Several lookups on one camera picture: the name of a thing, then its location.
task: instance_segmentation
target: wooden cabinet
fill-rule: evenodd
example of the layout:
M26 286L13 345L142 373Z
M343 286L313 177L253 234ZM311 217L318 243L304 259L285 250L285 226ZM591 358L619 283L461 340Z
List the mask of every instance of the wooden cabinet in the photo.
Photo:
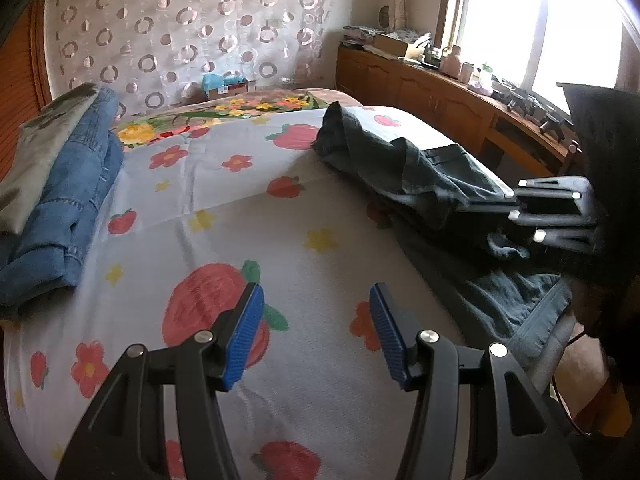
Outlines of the wooden cabinet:
M367 75L367 65L358 60L357 56L342 54L338 56L335 85L338 90L364 102L362 89Z
M492 169L504 152L535 176L551 176L567 154L535 124L439 72L340 47L335 79L338 90L364 105L393 106L413 114ZM491 156L483 160L487 153Z
M435 112L439 130L477 156L484 138L482 130L489 127L494 112L482 106L482 101L469 102L459 94L444 92L437 99Z

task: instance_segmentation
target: bottle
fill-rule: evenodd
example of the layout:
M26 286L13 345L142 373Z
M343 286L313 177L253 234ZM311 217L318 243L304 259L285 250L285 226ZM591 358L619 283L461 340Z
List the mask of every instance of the bottle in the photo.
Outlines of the bottle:
M460 61L461 51L459 45L452 46L451 53L440 64L440 71L457 79L462 68L462 62Z

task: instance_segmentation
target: cabinet door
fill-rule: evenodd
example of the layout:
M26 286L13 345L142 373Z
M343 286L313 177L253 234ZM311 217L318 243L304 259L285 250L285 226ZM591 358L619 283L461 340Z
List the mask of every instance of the cabinet door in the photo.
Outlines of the cabinet door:
M433 113L435 98L433 90L427 88L415 79L400 76L400 88L396 99L396 108L400 108L418 117L425 123L436 128L436 118Z
M357 51L352 52L343 48L338 50L335 83L338 90L362 102L367 69L366 65L358 60L358 54L360 53Z
M485 117L484 110L467 102L474 96L468 98L464 91L456 94L460 95L445 94L435 100L434 113L438 127L443 134L462 145L469 153L477 155L484 139L483 124L486 123L485 127L488 127L491 118Z
M369 62L367 78L364 81L364 101L367 106L393 106L389 89L393 87L394 76L386 63Z

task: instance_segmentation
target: jar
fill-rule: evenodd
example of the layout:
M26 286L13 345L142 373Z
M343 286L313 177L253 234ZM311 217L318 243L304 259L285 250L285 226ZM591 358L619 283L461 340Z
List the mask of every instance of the jar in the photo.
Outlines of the jar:
M462 64L462 69L460 70L460 76L458 76L458 81L462 84L468 84L471 80L471 76L474 72L474 66L472 63L464 62Z

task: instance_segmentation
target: bedsheet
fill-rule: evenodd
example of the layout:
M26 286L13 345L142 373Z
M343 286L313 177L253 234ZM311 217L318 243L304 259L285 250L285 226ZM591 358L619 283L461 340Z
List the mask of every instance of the bedsheet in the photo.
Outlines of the bedsheet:
M201 136L212 126L238 119L274 113L327 108L338 101L342 106L360 106L353 97L337 90L306 88L300 90L257 90L216 99L167 112L145 116L112 131L118 135L124 151L175 135Z
M350 109L387 140L450 144L400 110ZM219 396L241 477L395 477L415 394L389 377L369 288L388 283L425 326L463 341L385 218L309 149L323 115L239 120L125 154L81 285L38 298L4 338L11 422L47 478L127 346L178 344L233 307L247 281L269 306L244 377ZM182 479L167 397L168 463Z

